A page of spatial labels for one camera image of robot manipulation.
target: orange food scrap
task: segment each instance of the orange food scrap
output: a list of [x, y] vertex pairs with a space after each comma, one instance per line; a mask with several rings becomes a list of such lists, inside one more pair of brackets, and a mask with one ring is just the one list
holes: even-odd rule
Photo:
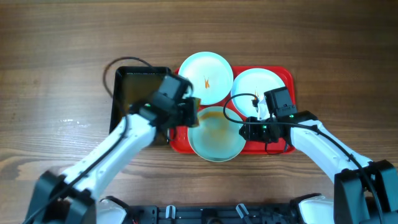
[[254, 94], [257, 96], [257, 98], [259, 98], [259, 93], [257, 92], [257, 90], [254, 90]]
[[205, 77], [205, 88], [210, 88], [209, 79], [206, 80], [206, 77]]

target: white bowl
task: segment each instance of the white bowl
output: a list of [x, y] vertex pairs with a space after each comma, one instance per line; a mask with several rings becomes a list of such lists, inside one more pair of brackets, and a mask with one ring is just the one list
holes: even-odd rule
[[212, 52], [189, 56], [178, 74], [192, 82], [192, 96], [200, 98], [202, 105], [213, 105], [223, 100], [231, 91], [234, 80], [229, 63]]
[[[252, 68], [240, 73], [234, 81], [231, 96], [240, 93], [252, 93], [264, 99], [264, 92], [285, 86], [285, 83], [274, 72], [263, 68]], [[254, 97], [238, 96], [232, 99], [236, 109], [245, 117], [257, 117], [257, 111], [252, 105]]]
[[[232, 119], [242, 121], [234, 111], [226, 108]], [[239, 135], [242, 124], [228, 121], [222, 106], [211, 106], [198, 112], [199, 126], [188, 128], [188, 140], [200, 157], [212, 162], [224, 162], [237, 156], [246, 143]]]

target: wood grain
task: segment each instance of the wood grain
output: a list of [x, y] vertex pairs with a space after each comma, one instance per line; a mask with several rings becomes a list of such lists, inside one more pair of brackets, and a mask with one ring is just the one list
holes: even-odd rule
[[[2, 2], [1, 224], [22, 221], [41, 173], [64, 170], [106, 137], [111, 99], [101, 72], [122, 55], [176, 69], [207, 50], [231, 65], [284, 66], [300, 110], [359, 153], [398, 166], [396, 1]], [[301, 152], [210, 163], [156, 146], [105, 195], [186, 205], [287, 202], [313, 192], [333, 196], [333, 185]]]

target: black container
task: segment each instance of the black container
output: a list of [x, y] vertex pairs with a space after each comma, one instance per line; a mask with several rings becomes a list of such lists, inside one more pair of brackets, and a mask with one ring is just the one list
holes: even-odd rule
[[[123, 102], [124, 109], [127, 111], [131, 103], [157, 90], [163, 77], [172, 73], [168, 67], [155, 68], [158, 73], [154, 73], [153, 69], [149, 67], [123, 66], [116, 70], [109, 133], [113, 131], [122, 118], [122, 112], [120, 112], [116, 100]], [[161, 140], [158, 137], [156, 139], [158, 141], [155, 144], [160, 144]], [[166, 144], [165, 138], [162, 138], [162, 144]]]

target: red tray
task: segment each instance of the red tray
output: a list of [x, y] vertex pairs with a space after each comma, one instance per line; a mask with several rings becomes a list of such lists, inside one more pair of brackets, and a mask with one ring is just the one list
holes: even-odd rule
[[[267, 70], [270, 70], [277, 74], [282, 81], [285, 83], [285, 86], [289, 90], [290, 97], [292, 98], [293, 104], [296, 104], [295, 96], [294, 96], [294, 85], [293, 85], [293, 77], [292, 74], [290, 74], [289, 71], [287, 71], [284, 67], [280, 66], [232, 66], [232, 71], [234, 73], [234, 78], [236, 78], [240, 73], [251, 69], [251, 68], [264, 68]], [[226, 100], [231, 97], [230, 93], [221, 100], [220, 102], [213, 104], [213, 105], [208, 105], [208, 106], [200, 106], [199, 110], [202, 110], [203, 108], [207, 108], [209, 106], [224, 106]], [[243, 116], [233, 105], [232, 101], [230, 101], [227, 105], [227, 108], [233, 110], [235, 113], [237, 113], [243, 121], [246, 120], [246, 117]], [[170, 145], [173, 147], [174, 150], [176, 150], [179, 153], [195, 153], [189, 144], [188, 141], [188, 128], [187, 127], [177, 127], [177, 135], [175, 137], [174, 141], [170, 142]], [[170, 130], [170, 136], [173, 136], [174, 132], [173, 130]], [[271, 143], [268, 144], [267, 151], [269, 154], [273, 153], [280, 153], [283, 152], [285, 148], [285, 141], [280, 138], [278, 143]], [[290, 154], [295, 150], [294, 147], [288, 147], [286, 152], [283, 154]], [[265, 151], [265, 143], [261, 142], [255, 142], [255, 141], [246, 141], [246, 144], [243, 147], [243, 150], [241, 154], [267, 154]]]

